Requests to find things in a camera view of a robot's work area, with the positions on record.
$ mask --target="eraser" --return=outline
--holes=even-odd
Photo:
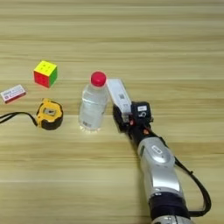
[[[125,90],[123,82],[120,79],[108,79],[107,87],[113,103],[121,110],[122,118],[126,122],[129,120],[131,112],[131,100]]]
[[[21,85],[17,85],[1,93],[5,103],[12,102],[23,95],[25,95],[25,90]]]

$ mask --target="water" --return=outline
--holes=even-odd
[[[79,122],[82,130],[95,131],[102,126],[102,118],[108,102],[105,86],[87,85],[82,92]]]

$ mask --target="green cube face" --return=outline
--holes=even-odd
[[[55,67],[55,69],[52,71],[50,75],[50,86],[57,80],[58,78],[58,69]]]

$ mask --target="wood grain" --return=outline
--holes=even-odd
[[[224,2],[221,0],[0,0],[0,91],[27,96],[0,113],[35,114],[43,97],[63,105],[55,131],[20,116],[0,129],[3,224],[151,223],[137,155],[111,112],[99,133],[78,125],[81,91],[102,70],[121,78],[134,101],[148,101],[153,129],[207,187],[212,211],[198,224],[223,223]],[[59,67],[50,88],[33,82],[40,60]],[[197,187],[177,170],[187,205]]]

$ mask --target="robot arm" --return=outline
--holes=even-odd
[[[192,224],[171,151],[154,136],[143,139],[137,153],[152,224]]]
[[[129,122],[124,122],[122,113],[114,106],[114,118],[121,132],[129,135],[137,147],[144,176],[144,187],[150,206],[152,224],[193,224],[191,216],[202,216],[211,208],[211,200],[204,186],[172,154],[162,137],[150,126],[150,105],[147,102],[132,102]],[[185,197],[174,170],[174,165],[184,169],[200,188],[208,206],[204,211],[189,212]]]

